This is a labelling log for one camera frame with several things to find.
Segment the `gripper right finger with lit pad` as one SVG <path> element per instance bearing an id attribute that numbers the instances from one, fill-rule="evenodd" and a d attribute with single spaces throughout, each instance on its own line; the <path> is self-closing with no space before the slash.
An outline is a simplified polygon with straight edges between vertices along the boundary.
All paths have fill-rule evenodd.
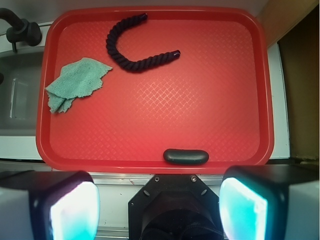
<path id="1" fill-rule="evenodd" d="M 219 190 L 219 212 L 230 240 L 318 240 L 319 166 L 229 167 Z"/>

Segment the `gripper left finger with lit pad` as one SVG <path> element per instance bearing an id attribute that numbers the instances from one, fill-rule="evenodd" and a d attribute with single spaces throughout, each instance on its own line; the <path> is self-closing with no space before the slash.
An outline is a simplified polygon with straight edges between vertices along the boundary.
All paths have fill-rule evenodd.
<path id="1" fill-rule="evenodd" d="M 100 195 L 85 171 L 2 171 L 2 240 L 93 240 Z"/>

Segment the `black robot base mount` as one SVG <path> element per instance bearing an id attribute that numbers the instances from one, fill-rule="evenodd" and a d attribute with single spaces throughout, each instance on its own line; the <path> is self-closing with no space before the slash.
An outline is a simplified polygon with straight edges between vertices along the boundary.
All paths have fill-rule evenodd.
<path id="1" fill-rule="evenodd" d="M 128 202 L 130 240 L 223 240 L 219 197 L 196 175 L 156 174 Z"/>

